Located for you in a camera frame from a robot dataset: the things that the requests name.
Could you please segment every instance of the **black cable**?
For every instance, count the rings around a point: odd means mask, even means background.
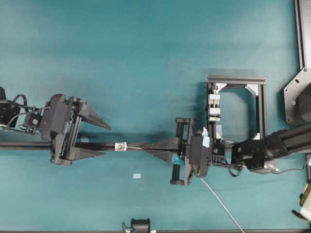
[[[28,107],[26,107],[28,104],[27,104],[27,98],[25,95],[23,94],[19,94],[17,96],[15,96],[15,98],[13,99],[13,102],[16,103],[16,101],[18,100],[19,97],[22,97],[23,98],[23,101],[24,101],[24,106],[25,106],[25,111],[28,112]]]
[[[32,112],[25,112],[25,113],[17,114],[17,115],[15,115],[14,117],[11,118],[11,120],[9,121],[9,123],[4,127],[4,130],[13,130],[13,131],[19,131],[19,132],[20,132],[20,130],[16,130],[16,129],[10,127],[10,124],[13,122],[13,120],[14,120],[15,118],[17,118],[17,117],[19,117],[19,116],[22,116],[22,115],[26,115],[26,114],[37,113],[37,112],[40,112],[40,111],[43,110],[43,109],[48,109],[48,108],[50,108],[50,107],[38,108],[37,110],[32,111]]]

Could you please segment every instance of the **teal table surface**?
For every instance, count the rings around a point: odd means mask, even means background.
[[[90,141],[165,139],[176,117],[202,128],[208,74],[266,77],[268,132],[287,127],[282,88],[298,72],[292,0],[2,0],[0,34],[7,97],[23,93],[35,106],[56,93],[88,100],[113,128],[83,124]],[[252,96],[225,92],[223,135],[247,139]],[[1,141],[18,137],[0,133]],[[0,151],[1,230],[120,230],[132,217],[149,217],[159,230],[236,228],[199,179],[170,185],[172,165],[144,152],[109,152],[71,167],[49,158]],[[303,163],[295,155],[281,169]],[[305,171],[232,178],[212,167],[206,181],[245,229],[309,226],[291,214]]]

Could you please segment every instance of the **black plastic part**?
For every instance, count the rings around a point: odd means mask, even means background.
[[[6,100],[5,90],[2,86],[0,86],[0,100]]]
[[[311,121],[311,84],[309,84],[297,98],[299,116],[305,121]]]
[[[266,136],[264,143],[266,148],[266,155],[271,159],[290,155],[288,150],[285,148],[278,132],[274,132],[273,134]]]
[[[27,114],[24,119],[23,126],[25,127],[31,127],[31,128],[38,128],[42,116],[40,114]]]
[[[134,219],[131,220],[131,228],[135,230],[135,233],[150,233],[151,223],[150,219]]]
[[[184,181],[179,179],[179,172],[180,172],[180,165],[174,164],[172,171],[172,179],[170,182],[171,184],[184,185]]]
[[[212,142],[209,147],[205,147],[203,140],[203,136],[192,136],[189,160],[191,165],[207,166],[207,157],[211,157]]]
[[[5,100],[0,103],[0,124],[7,125],[10,120],[20,113],[20,107],[14,105],[11,101]],[[16,126],[17,117],[10,123],[9,127]]]

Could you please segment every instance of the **metal bracket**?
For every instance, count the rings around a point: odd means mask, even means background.
[[[303,68],[283,89],[285,102],[285,117],[291,126],[301,125],[305,121],[299,117],[297,98],[311,83],[311,68]]]

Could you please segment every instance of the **small white object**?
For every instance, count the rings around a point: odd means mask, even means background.
[[[208,113],[210,115],[219,115],[220,114],[220,108],[209,108]]]
[[[116,142],[115,151],[126,151],[127,143],[126,142]]]
[[[209,99],[210,100],[220,100],[220,95],[219,94],[209,94]]]
[[[88,139],[88,137],[81,137],[80,138],[81,139],[81,142],[89,142],[89,139]]]
[[[140,173],[134,173],[133,174],[133,179],[140,179],[141,178],[141,174]]]
[[[207,129],[205,127],[203,128],[202,136],[203,136],[202,145],[208,148],[209,147],[209,136],[208,136]]]
[[[216,86],[218,86],[218,90],[215,90],[215,93],[218,94],[221,89],[223,89],[225,86],[227,86],[226,83],[216,83]]]
[[[257,133],[256,136],[253,138],[253,140],[259,140],[260,139],[260,133]]]
[[[219,117],[210,116],[210,117],[208,118],[208,120],[209,120],[209,121],[215,121],[215,122],[217,121],[217,122],[218,122],[218,121],[220,121],[220,118],[219,118]]]
[[[257,84],[248,84],[245,87],[247,90],[249,90],[254,96],[257,96],[259,94],[258,85]]]

